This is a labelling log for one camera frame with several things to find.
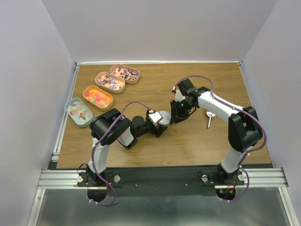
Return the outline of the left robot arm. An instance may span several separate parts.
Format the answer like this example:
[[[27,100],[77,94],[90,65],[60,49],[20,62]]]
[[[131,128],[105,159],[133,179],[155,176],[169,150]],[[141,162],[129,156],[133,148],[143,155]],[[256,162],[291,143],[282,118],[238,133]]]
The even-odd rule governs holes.
[[[160,137],[170,121],[169,112],[152,109],[146,111],[145,117],[135,116],[132,120],[116,108],[96,117],[89,126],[93,141],[91,159],[85,173],[79,173],[78,178],[82,178],[86,185],[101,185],[104,183],[103,172],[107,169],[109,149],[114,142],[131,149],[143,135],[151,133]]]

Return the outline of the grey candy tray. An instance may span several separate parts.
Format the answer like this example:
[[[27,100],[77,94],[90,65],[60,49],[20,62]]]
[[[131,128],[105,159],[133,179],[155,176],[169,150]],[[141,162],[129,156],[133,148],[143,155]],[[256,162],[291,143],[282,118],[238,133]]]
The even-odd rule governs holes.
[[[65,111],[72,118],[76,125],[84,128],[94,119],[92,111],[80,98],[72,98],[64,105]]]

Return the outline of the orange candy tray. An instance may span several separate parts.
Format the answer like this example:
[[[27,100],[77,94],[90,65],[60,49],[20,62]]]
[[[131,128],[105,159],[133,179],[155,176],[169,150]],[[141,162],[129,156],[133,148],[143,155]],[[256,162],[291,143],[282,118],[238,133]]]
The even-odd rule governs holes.
[[[83,97],[101,111],[107,111],[113,106],[113,96],[101,88],[91,85],[83,91]]]

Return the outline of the metal scoop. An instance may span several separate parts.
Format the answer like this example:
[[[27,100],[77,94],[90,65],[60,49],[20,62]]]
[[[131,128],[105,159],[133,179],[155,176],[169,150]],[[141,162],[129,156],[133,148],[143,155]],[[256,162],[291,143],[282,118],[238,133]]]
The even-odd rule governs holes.
[[[214,118],[216,115],[213,112],[211,112],[211,111],[207,111],[206,114],[207,114],[207,116],[209,118],[206,128],[209,129],[210,125],[211,125],[212,118]]]

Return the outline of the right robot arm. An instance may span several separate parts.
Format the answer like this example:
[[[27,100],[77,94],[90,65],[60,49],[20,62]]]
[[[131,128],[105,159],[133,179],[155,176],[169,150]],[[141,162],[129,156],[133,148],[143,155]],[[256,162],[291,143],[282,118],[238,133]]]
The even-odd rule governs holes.
[[[189,78],[178,82],[172,92],[175,99],[170,102],[171,124],[188,119],[198,108],[214,113],[227,123],[230,150],[218,165],[216,178],[219,183],[228,184],[237,175],[245,157],[265,137],[256,110],[225,101],[206,87],[196,88]]]

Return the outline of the white round lid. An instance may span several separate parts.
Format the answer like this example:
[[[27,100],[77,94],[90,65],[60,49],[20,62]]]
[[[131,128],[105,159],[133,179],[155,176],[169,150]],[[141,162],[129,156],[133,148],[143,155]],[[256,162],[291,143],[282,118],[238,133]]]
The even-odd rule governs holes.
[[[162,126],[169,126],[171,121],[171,114],[167,111],[159,111],[162,119],[159,121],[159,124]]]

